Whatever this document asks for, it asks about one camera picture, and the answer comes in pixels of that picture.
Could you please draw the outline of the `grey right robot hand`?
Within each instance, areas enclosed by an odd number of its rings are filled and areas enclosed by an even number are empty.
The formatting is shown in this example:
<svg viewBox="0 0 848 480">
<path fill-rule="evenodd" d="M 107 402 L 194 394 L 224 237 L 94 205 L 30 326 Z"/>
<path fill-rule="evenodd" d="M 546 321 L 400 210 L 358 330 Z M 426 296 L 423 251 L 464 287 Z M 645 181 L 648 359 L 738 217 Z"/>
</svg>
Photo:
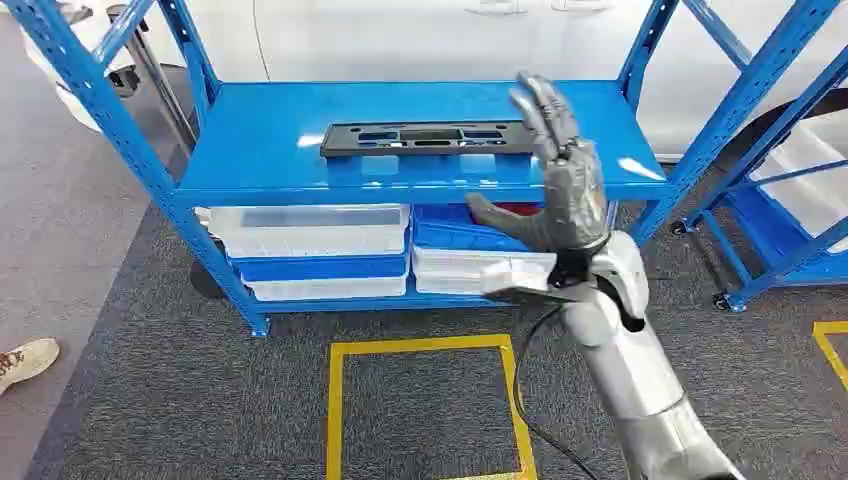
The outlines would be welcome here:
<svg viewBox="0 0 848 480">
<path fill-rule="evenodd" d="M 522 216 L 480 193 L 465 196 L 472 217 L 532 251 L 591 250 L 609 236 L 603 174 L 594 144 L 583 138 L 562 92 L 548 79 L 520 72 L 510 100 L 531 134 L 543 173 L 544 206 Z"/>
</svg>

